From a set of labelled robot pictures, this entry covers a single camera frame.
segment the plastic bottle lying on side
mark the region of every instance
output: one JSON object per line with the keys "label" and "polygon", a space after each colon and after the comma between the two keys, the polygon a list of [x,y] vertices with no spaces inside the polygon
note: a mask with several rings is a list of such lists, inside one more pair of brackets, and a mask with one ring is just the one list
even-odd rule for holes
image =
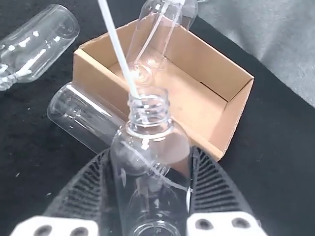
{"label": "plastic bottle lying on side", "polygon": [[108,148],[124,124],[119,111],[102,99],[92,98],[74,82],[63,86],[52,98],[48,118],[86,147],[100,153]]}

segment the gray fabric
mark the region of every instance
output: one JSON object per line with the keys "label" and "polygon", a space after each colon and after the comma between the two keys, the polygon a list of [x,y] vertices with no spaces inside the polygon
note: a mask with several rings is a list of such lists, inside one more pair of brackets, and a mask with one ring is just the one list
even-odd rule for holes
{"label": "gray fabric", "polygon": [[209,0],[199,16],[315,107],[314,0]]}

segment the clear plastic bottle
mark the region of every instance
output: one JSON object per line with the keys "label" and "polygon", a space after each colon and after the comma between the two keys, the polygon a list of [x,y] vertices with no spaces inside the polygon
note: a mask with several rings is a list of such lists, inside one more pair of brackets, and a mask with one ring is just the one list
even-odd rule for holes
{"label": "clear plastic bottle", "polygon": [[198,15],[198,0],[186,0],[182,12],[182,26],[189,30]]}
{"label": "clear plastic bottle", "polygon": [[129,96],[129,121],[110,157],[123,236],[184,236],[190,186],[190,144],[170,115],[167,90],[139,88]]}
{"label": "clear plastic bottle", "polygon": [[79,35],[64,6],[52,4],[0,41],[0,91],[37,80]]}
{"label": "clear plastic bottle", "polygon": [[108,148],[124,122],[119,111],[101,97],[91,97],[70,82],[52,98],[48,118],[95,153]]}
{"label": "clear plastic bottle", "polygon": [[153,84],[172,32],[182,24],[184,4],[185,0],[147,0],[144,3],[126,57],[138,86]]}

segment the screw hole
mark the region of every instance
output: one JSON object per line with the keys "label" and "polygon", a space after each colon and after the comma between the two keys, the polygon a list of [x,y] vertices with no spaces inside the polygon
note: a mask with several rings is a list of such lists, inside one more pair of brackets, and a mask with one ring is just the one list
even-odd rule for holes
{"label": "screw hole", "polygon": [[79,227],[74,229],[70,236],[88,236],[89,235],[89,231],[87,230],[87,228],[84,227]]}
{"label": "screw hole", "polygon": [[200,230],[211,230],[213,229],[213,225],[210,223],[210,221],[205,219],[200,219],[196,222],[196,228]]}
{"label": "screw hole", "polygon": [[232,220],[232,225],[234,228],[248,229],[251,225],[249,222],[242,218],[235,218]]}
{"label": "screw hole", "polygon": [[34,236],[48,236],[52,230],[50,225],[43,225],[35,231]]}

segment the bottle neck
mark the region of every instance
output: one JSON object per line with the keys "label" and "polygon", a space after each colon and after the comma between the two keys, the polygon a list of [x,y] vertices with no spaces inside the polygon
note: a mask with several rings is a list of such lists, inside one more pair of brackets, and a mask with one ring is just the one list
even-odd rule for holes
{"label": "bottle neck", "polygon": [[139,88],[139,98],[129,96],[127,128],[136,136],[160,136],[173,127],[168,93],[157,87]]}

